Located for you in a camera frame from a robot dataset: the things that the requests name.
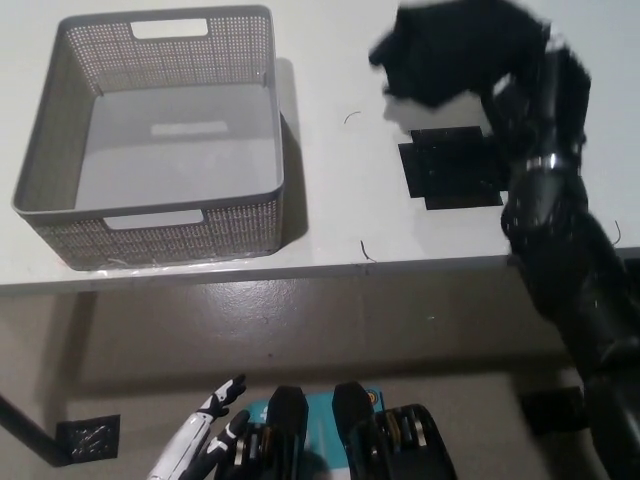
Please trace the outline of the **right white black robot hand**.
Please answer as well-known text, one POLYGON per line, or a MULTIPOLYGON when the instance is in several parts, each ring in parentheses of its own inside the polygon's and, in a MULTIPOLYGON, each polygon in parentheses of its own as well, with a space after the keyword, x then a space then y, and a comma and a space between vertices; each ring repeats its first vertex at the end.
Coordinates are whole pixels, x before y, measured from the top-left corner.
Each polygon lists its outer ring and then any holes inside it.
POLYGON ((483 100, 496 139, 511 160, 546 158, 580 168, 591 76, 555 26, 523 53, 483 100))

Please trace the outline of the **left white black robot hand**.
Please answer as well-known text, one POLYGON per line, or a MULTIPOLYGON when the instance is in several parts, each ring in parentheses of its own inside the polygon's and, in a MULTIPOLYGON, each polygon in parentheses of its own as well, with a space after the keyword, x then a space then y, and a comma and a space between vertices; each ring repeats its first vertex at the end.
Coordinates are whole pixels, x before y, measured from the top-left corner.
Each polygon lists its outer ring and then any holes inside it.
POLYGON ((211 440, 210 427, 229 413, 228 406, 246 390, 244 382, 244 374, 228 380, 192 413, 166 445, 147 478, 205 479, 225 461, 246 429, 250 414, 241 410, 211 440))

